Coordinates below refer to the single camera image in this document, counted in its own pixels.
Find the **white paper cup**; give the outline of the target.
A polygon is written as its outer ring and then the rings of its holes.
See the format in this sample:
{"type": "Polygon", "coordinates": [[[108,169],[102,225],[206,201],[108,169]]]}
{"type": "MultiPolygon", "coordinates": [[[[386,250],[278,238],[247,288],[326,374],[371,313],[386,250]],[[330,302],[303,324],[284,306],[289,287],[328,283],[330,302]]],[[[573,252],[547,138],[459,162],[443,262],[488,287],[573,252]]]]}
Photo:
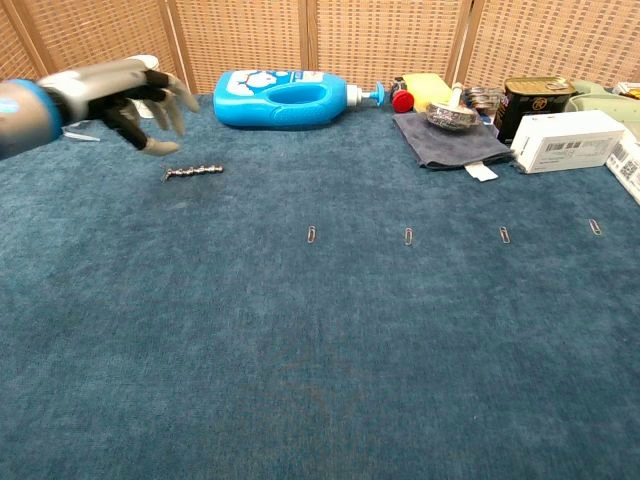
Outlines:
{"type": "MultiPolygon", "coordinates": [[[[131,56],[131,59],[141,61],[147,69],[157,70],[159,68],[159,60],[154,55],[140,54],[131,56]]],[[[142,119],[152,119],[153,114],[147,108],[142,100],[134,100],[133,104],[142,119]]]]}

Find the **black gold meat can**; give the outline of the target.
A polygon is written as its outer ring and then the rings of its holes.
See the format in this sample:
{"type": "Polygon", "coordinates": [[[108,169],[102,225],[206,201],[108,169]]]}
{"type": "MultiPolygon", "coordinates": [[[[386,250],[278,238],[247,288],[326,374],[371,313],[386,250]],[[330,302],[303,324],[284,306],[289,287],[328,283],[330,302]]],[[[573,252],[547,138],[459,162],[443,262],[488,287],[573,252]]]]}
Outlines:
{"type": "Polygon", "coordinates": [[[563,112],[575,94],[573,84],[563,77],[507,78],[493,122],[497,139],[510,145],[524,116],[563,112]]]}

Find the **translucent squeeze wash bottle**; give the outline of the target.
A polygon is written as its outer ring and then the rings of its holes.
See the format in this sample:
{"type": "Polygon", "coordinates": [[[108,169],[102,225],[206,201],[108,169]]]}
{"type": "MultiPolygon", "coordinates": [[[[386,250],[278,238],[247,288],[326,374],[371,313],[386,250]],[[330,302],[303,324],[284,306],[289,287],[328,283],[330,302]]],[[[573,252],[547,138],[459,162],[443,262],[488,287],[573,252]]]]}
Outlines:
{"type": "Polygon", "coordinates": [[[81,142],[100,142],[99,137],[89,135],[85,129],[89,126],[88,122],[77,122],[62,129],[63,136],[72,140],[81,142]]]}

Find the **white cardboard box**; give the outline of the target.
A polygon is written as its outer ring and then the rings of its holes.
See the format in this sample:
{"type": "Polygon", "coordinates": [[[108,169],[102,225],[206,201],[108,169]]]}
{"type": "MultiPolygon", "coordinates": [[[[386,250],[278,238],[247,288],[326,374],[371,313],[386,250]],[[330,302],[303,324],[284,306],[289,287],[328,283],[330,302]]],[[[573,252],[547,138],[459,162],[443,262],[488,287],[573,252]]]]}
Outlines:
{"type": "Polygon", "coordinates": [[[600,110],[528,115],[522,118],[511,150],[526,174],[600,167],[625,127],[600,110]]]}

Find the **blue detergent pump bottle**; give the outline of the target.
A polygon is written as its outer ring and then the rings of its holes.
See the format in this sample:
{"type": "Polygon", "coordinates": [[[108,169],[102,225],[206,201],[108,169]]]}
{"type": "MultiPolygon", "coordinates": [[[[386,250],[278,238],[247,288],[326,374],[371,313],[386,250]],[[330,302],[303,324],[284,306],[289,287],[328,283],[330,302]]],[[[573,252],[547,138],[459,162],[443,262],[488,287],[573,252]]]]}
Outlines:
{"type": "Polygon", "coordinates": [[[306,129],[329,124],[364,100],[383,105],[384,86],[378,82],[365,91],[312,70],[236,70],[220,76],[213,109],[217,120],[231,127],[306,129]]]}

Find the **small red capped object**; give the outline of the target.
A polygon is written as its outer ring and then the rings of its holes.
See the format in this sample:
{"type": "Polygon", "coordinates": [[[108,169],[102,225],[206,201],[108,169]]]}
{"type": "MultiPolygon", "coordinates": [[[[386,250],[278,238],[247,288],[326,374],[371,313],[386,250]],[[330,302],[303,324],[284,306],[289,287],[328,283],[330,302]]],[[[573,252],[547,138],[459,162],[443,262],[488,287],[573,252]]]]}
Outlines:
{"type": "Polygon", "coordinates": [[[395,113],[407,113],[414,107],[414,97],[402,76],[395,77],[391,84],[390,101],[395,113]]]}

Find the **grey folded cloth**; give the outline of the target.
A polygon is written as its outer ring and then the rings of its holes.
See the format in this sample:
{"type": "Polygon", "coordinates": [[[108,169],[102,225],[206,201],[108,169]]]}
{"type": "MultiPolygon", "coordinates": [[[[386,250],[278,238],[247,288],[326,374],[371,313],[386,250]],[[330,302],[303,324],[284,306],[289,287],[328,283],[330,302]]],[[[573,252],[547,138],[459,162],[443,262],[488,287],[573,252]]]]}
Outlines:
{"type": "Polygon", "coordinates": [[[434,171],[464,169],[472,178],[498,178],[489,166],[514,159],[483,123],[460,131],[449,131],[429,123],[423,113],[394,114],[393,121],[413,149],[419,167],[434,171]]]}

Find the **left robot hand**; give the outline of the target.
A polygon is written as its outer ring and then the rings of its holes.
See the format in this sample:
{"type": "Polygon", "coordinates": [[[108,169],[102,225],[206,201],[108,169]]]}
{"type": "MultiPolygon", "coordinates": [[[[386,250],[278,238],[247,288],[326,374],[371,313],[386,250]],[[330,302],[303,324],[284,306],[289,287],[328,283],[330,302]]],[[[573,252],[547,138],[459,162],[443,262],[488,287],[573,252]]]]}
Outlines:
{"type": "Polygon", "coordinates": [[[37,81],[61,109],[63,123],[100,120],[137,150],[165,156],[180,149],[148,136],[139,126],[135,100],[152,112],[162,130],[185,134],[179,107],[197,113],[200,106],[176,76],[151,69],[139,58],[127,58],[58,72],[37,81]]]}

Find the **chain of silver magnetic balls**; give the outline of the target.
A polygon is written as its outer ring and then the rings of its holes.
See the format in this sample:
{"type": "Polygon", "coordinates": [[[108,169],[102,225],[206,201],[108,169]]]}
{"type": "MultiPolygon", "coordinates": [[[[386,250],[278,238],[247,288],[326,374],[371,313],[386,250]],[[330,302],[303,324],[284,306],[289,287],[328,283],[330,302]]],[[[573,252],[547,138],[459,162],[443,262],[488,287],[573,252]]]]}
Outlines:
{"type": "Polygon", "coordinates": [[[168,169],[176,169],[177,177],[188,177],[194,175],[205,175],[205,174],[219,174],[224,172],[224,167],[222,165],[200,165],[200,166],[190,166],[184,168],[168,168],[168,169]]]}

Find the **blue table cloth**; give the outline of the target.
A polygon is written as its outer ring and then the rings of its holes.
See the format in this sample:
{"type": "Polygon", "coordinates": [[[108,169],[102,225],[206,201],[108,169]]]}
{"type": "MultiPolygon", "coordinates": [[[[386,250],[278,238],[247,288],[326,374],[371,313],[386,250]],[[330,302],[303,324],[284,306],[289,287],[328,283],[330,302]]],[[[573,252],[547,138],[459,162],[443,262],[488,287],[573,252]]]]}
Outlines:
{"type": "Polygon", "coordinates": [[[608,170],[480,183],[388,109],[201,105],[168,157],[93,123],[0,161],[0,480],[640,480],[640,206],[608,170]]]}

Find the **wicker folding screen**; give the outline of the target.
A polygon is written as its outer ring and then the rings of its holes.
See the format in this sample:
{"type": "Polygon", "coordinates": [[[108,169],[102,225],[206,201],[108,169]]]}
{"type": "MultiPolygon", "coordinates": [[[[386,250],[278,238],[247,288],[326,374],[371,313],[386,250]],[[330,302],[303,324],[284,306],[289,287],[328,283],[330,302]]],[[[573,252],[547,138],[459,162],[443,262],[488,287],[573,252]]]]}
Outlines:
{"type": "Polygon", "coordinates": [[[195,92],[226,70],[640,82],[640,0],[0,0],[0,80],[136,54],[195,92]]]}

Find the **yellow sponge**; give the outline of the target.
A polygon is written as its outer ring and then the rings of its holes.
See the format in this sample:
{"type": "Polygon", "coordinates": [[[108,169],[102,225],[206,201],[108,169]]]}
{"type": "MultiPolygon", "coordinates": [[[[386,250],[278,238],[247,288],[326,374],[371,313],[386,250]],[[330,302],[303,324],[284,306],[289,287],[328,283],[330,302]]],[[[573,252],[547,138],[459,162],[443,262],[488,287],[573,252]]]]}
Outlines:
{"type": "Polygon", "coordinates": [[[452,90],[436,73],[404,74],[406,90],[413,96],[413,109],[424,113],[432,103],[447,104],[452,90]]]}

